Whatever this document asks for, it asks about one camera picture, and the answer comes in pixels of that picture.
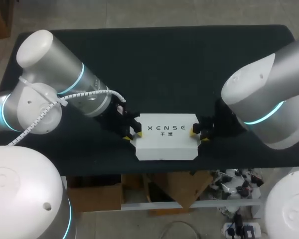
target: power strip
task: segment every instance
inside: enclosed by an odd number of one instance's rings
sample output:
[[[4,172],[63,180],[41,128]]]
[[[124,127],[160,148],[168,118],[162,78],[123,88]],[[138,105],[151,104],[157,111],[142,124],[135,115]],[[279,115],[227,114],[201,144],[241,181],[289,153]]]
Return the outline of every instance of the power strip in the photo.
[[[258,223],[244,223],[244,226],[252,226],[254,229],[254,234],[255,234],[255,238],[256,239],[260,239],[261,238],[261,229],[260,229],[260,225]],[[235,223],[225,223],[225,225],[223,226],[221,233],[222,235],[224,235],[226,238],[228,239],[232,239],[232,237],[230,235],[228,235],[227,230],[232,227],[233,229],[235,229]],[[239,235],[235,235],[235,239],[240,239]]]

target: cardboard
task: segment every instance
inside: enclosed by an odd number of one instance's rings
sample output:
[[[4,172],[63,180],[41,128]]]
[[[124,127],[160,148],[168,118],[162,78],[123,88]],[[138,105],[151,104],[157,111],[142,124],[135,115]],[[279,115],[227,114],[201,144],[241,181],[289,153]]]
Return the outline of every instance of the cardboard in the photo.
[[[66,177],[67,194],[76,213],[120,210],[122,184],[94,186],[93,177]]]
[[[199,135],[190,137],[193,124],[198,123],[195,114],[141,114],[136,121],[143,129],[142,137],[131,140],[138,160],[194,160],[198,156]]]
[[[150,174],[149,179],[184,209],[190,208],[213,180],[207,171],[157,173]]]
[[[143,189],[141,174],[122,174],[122,186],[126,189]]]
[[[14,0],[0,0],[0,39],[10,37]]]
[[[144,191],[146,194],[146,198],[149,203],[152,202],[152,195],[150,195],[149,185],[153,183],[149,180],[146,174],[143,174],[143,183],[144,183]],[[174,214],[184,214],[192,212],[192,209],[184,209],[184,208],[171,208],[171,209],[151,209],[149,210],[150,216],[164,216],[164,215],[174,215]]]

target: logo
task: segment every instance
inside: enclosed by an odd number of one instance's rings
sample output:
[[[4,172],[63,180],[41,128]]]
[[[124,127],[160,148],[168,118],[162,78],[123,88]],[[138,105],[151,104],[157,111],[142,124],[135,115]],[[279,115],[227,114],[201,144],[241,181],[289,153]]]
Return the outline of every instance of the logo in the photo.
[[[161,130],[186,130],[185,129],[185,126],[184,125],[181,125],[181,126],[148,126],[148,130],[158,130],[158,131],[161,131]]]
[[[5,203],[14,198],[20,188],[18,174],[9,168],[0,168],[0,203]]]
[[[288,226],[299,231],[299,194],[294,195],[286,202],[283,215]]]

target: white spiral cable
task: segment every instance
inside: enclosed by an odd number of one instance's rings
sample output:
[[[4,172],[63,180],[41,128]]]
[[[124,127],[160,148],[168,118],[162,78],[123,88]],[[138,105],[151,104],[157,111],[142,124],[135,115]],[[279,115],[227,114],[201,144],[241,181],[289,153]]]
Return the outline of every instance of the white spiral cable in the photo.
[[[99,95],[99,94],[111,94],[115,95],[119,98],[119,100],[123,103],[126,102],[124,97],[119,94],[116,91],[111,90],[100,90],[100,91],[89,91],[89,92],[83,92],[83,93],[76,93],[68,96],[61,97],[60,100],[69,100],[77,97],[85,97],[85,96],[93,96],[93,95]],[[15,146],[17,143],[19,143],[21,140],[24,139],[39,123],[40,121],[49,113],[49,111],[55,107],[57,104],[59,104],[58,101],[52,102],[48,105],[48,107],[39,115],[39,117],[25,130],[22,134],[20,134],[14,141],[8,144],[8,146]]]

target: white cable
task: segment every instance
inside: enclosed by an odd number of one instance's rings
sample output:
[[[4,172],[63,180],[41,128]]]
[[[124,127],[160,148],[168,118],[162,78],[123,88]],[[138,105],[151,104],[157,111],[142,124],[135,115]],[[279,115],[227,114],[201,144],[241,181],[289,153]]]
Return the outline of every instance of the white cable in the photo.
[[[183,222],[183,221],[174,221],[174,222],[168,223],[168,224],[164,227],[164,229],[163,229],[163,231],[161,232],[161,234],[160,234],[160,236],[159,236],[158,239],[162,239],[162,238],[166,235],[166,232],[168,232],[168,230],[169,230],[169,229],[173,226],[173,224],[175,224],[175,223],[181,223],[181,224],[184,224],[184,225],[189,226],[189,227],[193,230],[193,232],[195,233],[195,237],[196,237],[196,239],[200,239],[200,236],[199,236],[199,233],[197,232],[197,230],[196,230],[191,224],[189,224],[189,223],[187,223],[187,222]]]
[[[61,97],[60,100],[67,101],[69,99],[77,98],[77,97],[85,97],[85,96],[93,96],[93,95],[99,95],[99,94],[111,94],[115,95],[119,98],[119,100],[123,103],[126,102],[124,97],[119,94],[116,91],[111,90],[100,90],[100,91],[89,91],[89,92],[83,92],[83,93],[76,93],[68,96]],[[21,140],[24,139],[39,123],[40,121],[49,113],[49,111],[59,104],[60,101],[52,102],[48,105],[48,107],[39,115],[39,117],[25,130],[22,134],[20,134],[14,141],[8,144],[8,146],[15,146],[17,143],[19,143]]]

